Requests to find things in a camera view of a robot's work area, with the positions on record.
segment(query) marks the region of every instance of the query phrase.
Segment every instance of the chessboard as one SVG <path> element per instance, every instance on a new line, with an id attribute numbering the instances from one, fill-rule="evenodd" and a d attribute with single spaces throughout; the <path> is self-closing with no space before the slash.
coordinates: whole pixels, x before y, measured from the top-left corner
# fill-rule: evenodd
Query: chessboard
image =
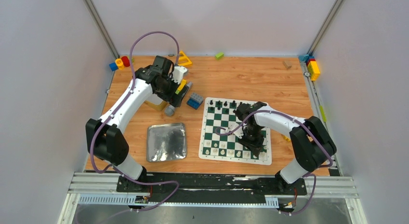
<path id="1" fill-rule="evenodd" d="M 249 164 L 270 165 L 272 163 L 270 129 L 263 128 L 263 148 L 257 157 L 242 144 L 234 134 L 219 136 L 218 127 L 226 130 L 234 123 L 241 121 L 234 114 L 240 103 L 254 104 L 256 101 L 233 100 L 225 98 L 206 98 L 204 102 L 202 133 L 200 138 L 199 158 L 208 160 L 222 160 Z"/>

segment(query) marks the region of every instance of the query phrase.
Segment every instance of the white panel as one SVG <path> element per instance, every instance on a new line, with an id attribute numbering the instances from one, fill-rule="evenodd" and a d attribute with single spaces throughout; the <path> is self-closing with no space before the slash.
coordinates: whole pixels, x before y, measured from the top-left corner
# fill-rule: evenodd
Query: white panel
<path id="1" fill-rule="evenodd" d="M 93 0 L 121 54 L 142 34 L 173 34 L 188 55 L 273 56 L 308 51 L 335 0 Z M 175 53 L 167 36 L 135 48 Z"/>
<path id="2" fill-rule="evenodd" d="M 0 0 L 0 14 L 0 222 L 55 223 L 113 59 L 82 0 Z"/>
<path id="3" fill-rule="evenodd" d="M 371 224 L 409 220 L 408 3 L 345 0 L 315 54 L 339 165 Z"/>

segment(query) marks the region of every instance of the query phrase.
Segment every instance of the wooden table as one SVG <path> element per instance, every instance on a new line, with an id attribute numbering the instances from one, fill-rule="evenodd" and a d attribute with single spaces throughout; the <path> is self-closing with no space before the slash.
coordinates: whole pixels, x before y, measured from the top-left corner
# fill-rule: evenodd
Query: wooden table
<path id="1" fill-rule="evenodd" d="M 134 57 L 135 70 L 152 64 L 153 56 Z M 197 173 L 232 173 L 232 174 L 269 174 L 274 175 L 286 166 L 293 158 L 291 143 L 271 131 L 273 163 L 269 166 L 235 163 L 227 161 L 204 160 L 198 156 L 200 133 L 204 105 L 198 110 L 186 104 L 190 94 L 195 92 L 205 97 L 231 98 L 241 100 L 265 101 L 285 113 L 308 118 L 313 114 L 307 88 L 297 58 L 270 57 L 190 57 L 193 65 L 188 67 L 188 81 L 193 87 L 187 93 L 175 115 L 167 117 L 163 111 L 158 112 L 143 104 L 129 122 L 125 138 L 129 144 L 132 157 L 148 171 L 156 172 L 197 172 Z M 292 63 L 286 70 L 283 60 Z M 131 80 L 129 68 L 116 71 L 104 113 L 118 100 Z M 186 126 L 188 154 L 183 160 L 149 163 L 146 161 L 146 135 L 151 125 L 184 123 Z M 105 162 L 95 159 L 98 168 Z M 92 169 L 88 159 L 86 169 Z M 328 176 L 327 169 L 318 169 L 316 175 Z"/>

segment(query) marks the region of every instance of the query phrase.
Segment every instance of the silver tray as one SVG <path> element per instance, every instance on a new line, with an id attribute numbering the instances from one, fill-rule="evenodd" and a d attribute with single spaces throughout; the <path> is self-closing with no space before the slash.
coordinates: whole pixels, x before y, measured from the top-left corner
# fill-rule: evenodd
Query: silver tray
<path id="1" fill-rule="evenodd" d="M 153 125 L 148 128 L 146 160 L 163 162 L 184 159 L 187 154 L 186 130 L 183 123 Z"/>

